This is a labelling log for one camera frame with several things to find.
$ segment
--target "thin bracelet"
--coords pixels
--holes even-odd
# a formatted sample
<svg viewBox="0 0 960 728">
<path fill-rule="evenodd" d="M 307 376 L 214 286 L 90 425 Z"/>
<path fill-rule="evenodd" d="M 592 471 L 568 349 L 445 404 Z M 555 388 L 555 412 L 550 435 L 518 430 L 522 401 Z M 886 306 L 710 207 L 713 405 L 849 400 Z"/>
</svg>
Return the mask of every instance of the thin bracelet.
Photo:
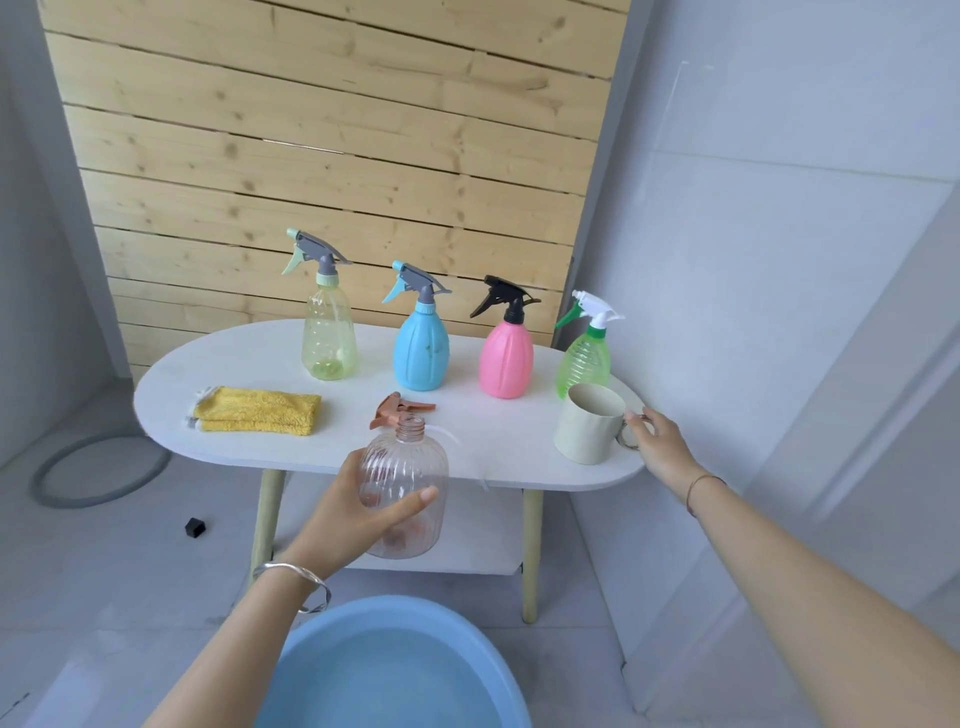
<svg viewBox="0 0 960 728">
<path fill-rule="evenodd" d="M 717 480 L 719 480 L 719 481 L 720 481 L 721 483 L 723 483 L 724 485 L 727 485 L 727 481 L 726 481 L 726 480 L 724 480 L 722 477 L 717 477 L 717 476 L 714 475 L 713 473 L 704 473 L 703 475 L 697 475 L 695 478 L 693 478 L 693 482 L 690 483 L 690 487 L 686 489 L 686 499 L 685 499 L 685 501 L 684 501 L 684 505 L 686 506 L 686 512 L 689 513 L 691 516 L 693 516 L 693 518 L 697 518 L 697 514 L 695 514 L 693 511 L 690 510 L 690 494 L 693 493 L 693 486 L 695 486 L 697 483 L 699 483 L 699 482 L 700 482 L 701 480 L 703 480 L 705 477 L 716 478 Z"/>
<path fill-rule="evenodd" d="M 326 601 L 321 604 L 319 607 L 314 607 L 313 609 L 307 609 L 306 607 L 300 607 L 297 611 L 302 615 L 316 615 L 324 611 L 328 606 L 330 606 L 330 598 L 332 594 L 330 593 L 330 588 L 326 586 L 326 582 L 323 581 L 317 574 L 315 574 L 310 569 L 305 569 L 304 567 L 299 567 L 296 564 L 286 564 L 282 561 L 268 561 L 266 564 L 261 564 L 256 569 L 253 570 L 253 578 L 255 579 L 261 573 L 267 569 L 272 569 L 273 567 L 283 567 L 289 569 L 297 576 L 302 576 L 307 581 L 312 581 L 318 587 L 323 587 L 326 592 Z"/>
</svg>

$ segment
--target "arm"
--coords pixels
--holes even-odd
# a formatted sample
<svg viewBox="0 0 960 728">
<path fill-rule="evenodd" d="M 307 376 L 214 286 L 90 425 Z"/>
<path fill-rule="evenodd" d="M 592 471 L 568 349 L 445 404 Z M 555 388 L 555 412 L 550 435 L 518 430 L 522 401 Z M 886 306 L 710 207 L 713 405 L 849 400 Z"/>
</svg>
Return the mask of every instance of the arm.
<svg viewBox="0 0 960 728">
<path fill-rule="evenodd" d="M 426 488 L 378 511 L 360 502 L 362 450 L 352 452 L 303 530 L 278 561 L 321 579 L 349 564 L 390 527 L 437 497 Z M 315 589 L 288 569 L 264 572 L 167 693 L 145 728 L 235 728 L 253 725 L 298 608 Z"/>
<path fill-rule="evenodd" d="M 650 471 L 691 512 L 828 728 L 960 725 L 960 655 L 705 477 L 677 425 L 631 414 Z M 651 423 L 651 432 L 645 422 Z"/>
</svg>

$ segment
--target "blue basin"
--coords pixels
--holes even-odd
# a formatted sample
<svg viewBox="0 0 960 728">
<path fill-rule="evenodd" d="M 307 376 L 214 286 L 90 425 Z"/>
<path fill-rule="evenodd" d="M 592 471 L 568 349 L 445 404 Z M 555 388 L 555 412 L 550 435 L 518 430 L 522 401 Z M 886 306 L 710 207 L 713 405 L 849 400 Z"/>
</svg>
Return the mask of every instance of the blue basin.
<svg viewBox="0 0 960 728">
<path fill-rule="evenodd" d="M 513 674 L 455 612 L 359 599 L 287 638 L 257 728 L 530 728 Z"/>
</svg>

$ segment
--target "black object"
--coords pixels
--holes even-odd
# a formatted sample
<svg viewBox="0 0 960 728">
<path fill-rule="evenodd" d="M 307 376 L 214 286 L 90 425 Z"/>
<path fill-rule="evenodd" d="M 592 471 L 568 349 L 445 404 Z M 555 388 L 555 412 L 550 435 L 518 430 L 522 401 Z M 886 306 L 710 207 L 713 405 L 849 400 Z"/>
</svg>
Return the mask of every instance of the black object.
<svg viewBox="0 0 960 728">
<path fill-rule="evenodd" d="M 206 523 L 200 519 L 190 519 L 186 522 L 186 527 L 183 529 L 186 531 L 186 535 L 191 539 L 195 539 L 204 531 L 206 531 Z"/>
<path fill-rule="evenodd" d="M 471 319 L 474 316 L 479 316 L 495 303 L 506 303 L 507 312 L 503 314 L 503 320 L 508 324 L 522 324 L 523 306 L 540 303 L 540 299 L 533 298 L 516 283 L 510 283 L 499 276 L 484 276 L 483 281 L 490 287 L 490 293 L 470 314 Z"/>
</svg>

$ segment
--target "table leg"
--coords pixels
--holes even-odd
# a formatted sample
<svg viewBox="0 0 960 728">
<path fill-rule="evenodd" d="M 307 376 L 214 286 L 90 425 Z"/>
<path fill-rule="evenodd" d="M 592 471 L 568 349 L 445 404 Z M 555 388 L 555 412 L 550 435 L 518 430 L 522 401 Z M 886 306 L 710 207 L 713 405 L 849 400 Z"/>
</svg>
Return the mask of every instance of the table leg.
<svg viewBox="0 0 960 728">
<path fill-rule="evenodd" d="M 274 552 L 276 518 L 280 515 L 280 498 L 283 496 L 285 471 L 267 469 L 260 478 L 260 501 L 256 506 L 256 526 L 253 528 L 253 553 L 250 557 L 250 583 L 253 570 L 270 561 Z"/>
<path fill-rule="evenodd" d="M 523 490 L 523 621 L 537 621 L 537 576 L 540 573 L 540 532 L 543 491 Z"/>
</svg>

